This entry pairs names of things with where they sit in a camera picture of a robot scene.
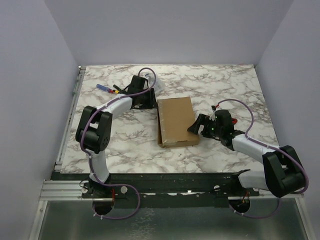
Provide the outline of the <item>brown cardboard express box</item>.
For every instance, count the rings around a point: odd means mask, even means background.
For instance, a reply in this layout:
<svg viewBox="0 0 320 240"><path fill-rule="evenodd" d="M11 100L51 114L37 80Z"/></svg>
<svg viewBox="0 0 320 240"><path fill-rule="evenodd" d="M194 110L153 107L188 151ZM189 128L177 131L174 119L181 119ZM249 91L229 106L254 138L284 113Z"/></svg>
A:
<svg viewBox="0 0 320 240"><path fill-rule="evenodd" d="M199 144L199 136L188 132L188 128L196 121L189 96L159 99L157 105L157 143L161 148Z"/></svg>

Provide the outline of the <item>red black utility knife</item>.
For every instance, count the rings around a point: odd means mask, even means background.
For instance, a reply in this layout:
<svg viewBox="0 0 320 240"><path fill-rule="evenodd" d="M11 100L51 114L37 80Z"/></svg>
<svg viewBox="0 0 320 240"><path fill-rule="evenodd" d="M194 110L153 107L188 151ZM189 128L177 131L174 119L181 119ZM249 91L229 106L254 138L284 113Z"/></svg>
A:
<svg viewBox="0 0 320 240"><path fill-rule="evenodd" d="M238 122L236 118L232 118L232 123L235 125Z"/></svg>

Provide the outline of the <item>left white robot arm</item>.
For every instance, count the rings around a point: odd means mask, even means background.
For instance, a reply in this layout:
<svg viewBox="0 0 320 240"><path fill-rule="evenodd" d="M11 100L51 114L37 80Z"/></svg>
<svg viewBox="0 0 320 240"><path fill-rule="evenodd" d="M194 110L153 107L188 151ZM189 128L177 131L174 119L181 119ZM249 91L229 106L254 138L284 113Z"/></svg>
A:
<svg viewBox="0 0 320 240"><path fill-rule="evenodd" d="M90 169L89 178L95 182L93 191L97 196L106 197L111 190L107 182L110 172L107 167L105 149L111 139L112 123L123 113L132 110L157 109L154 86L157 75L143 77L134 75L127 88L120 91L115 98L93 107L86 106L76 130L75 139L86 153Z"/></svg>

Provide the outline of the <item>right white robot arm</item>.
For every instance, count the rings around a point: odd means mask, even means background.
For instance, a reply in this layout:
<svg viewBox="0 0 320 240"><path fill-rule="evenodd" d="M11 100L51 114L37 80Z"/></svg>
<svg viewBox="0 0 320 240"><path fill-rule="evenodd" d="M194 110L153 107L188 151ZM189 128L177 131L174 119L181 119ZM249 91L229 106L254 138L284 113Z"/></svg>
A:
<svg viewBox="0 0 320 240"><path fill-rule="evenodd" d="M200 114L187 129L189 133L219 141L226 148L260 162L260 171L243 170L230 182L229 189L240 196L247 189L270 191L277 198L293 194L307 186L306 176L295 149L289 145L276 147L245 136L236 130L236 119L228 110L217 110L214 117Z"/></svg>

